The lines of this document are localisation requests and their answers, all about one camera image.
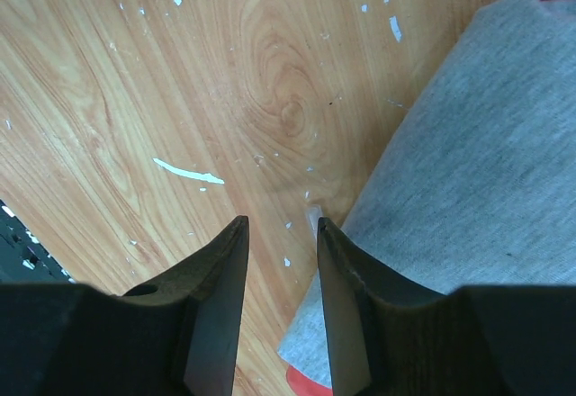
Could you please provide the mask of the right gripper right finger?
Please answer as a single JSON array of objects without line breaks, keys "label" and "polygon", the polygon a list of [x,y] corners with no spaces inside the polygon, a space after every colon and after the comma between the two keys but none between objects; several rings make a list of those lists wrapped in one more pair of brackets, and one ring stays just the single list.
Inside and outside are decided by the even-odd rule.
[{"label": "right gripper right finger", "polygon": [[572,395],[575,290],[471,285],[443,295],[318,223],[336,395]]}]

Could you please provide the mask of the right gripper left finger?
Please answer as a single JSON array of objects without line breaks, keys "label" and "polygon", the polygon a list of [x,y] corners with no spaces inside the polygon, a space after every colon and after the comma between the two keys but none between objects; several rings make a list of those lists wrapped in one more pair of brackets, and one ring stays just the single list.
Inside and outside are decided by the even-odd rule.
[{"label": "right gripper left finger", "polygon": [[1,287],[4,395],[229,395],[249,222],[124,295],[84,283]]}]

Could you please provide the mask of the clear pen cap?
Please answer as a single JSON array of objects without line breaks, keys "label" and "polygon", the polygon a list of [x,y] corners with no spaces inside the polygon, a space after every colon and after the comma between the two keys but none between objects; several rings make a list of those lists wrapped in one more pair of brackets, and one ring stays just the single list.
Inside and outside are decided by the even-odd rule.
[{"label": "clear pen cap", "polygon": [[305,215],[310,226],[311,234],[314,237],[314,240],[317,240],[319,219],[323,216],[323,211],[319,205],[314,204],[306,209]]}]

